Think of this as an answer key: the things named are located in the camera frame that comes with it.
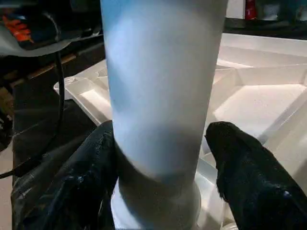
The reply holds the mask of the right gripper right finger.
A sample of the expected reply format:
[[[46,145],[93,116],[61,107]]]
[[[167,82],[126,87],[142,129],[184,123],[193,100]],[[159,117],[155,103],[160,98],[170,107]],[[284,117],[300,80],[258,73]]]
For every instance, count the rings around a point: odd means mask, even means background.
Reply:
[[[216,185],[240,230],[304,230],[307,197],[256,138],[236,125],[212,122],[205,138],[216,162]]]

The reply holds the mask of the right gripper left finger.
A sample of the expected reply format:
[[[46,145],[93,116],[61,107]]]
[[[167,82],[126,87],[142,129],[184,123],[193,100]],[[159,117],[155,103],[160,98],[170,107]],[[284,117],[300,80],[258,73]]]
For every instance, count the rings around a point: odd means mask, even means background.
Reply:
[[[112,230],[118,179],[113,126],[98,126],[73,153],[55,152],[12,188],[14,230]]]

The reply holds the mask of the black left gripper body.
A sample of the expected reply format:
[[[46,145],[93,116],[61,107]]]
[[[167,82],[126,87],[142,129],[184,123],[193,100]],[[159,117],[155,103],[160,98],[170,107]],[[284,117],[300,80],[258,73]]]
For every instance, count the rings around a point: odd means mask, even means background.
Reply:
[[[51,45],[102,34],[98,0],[2,0],[0,24],[20,45]]]

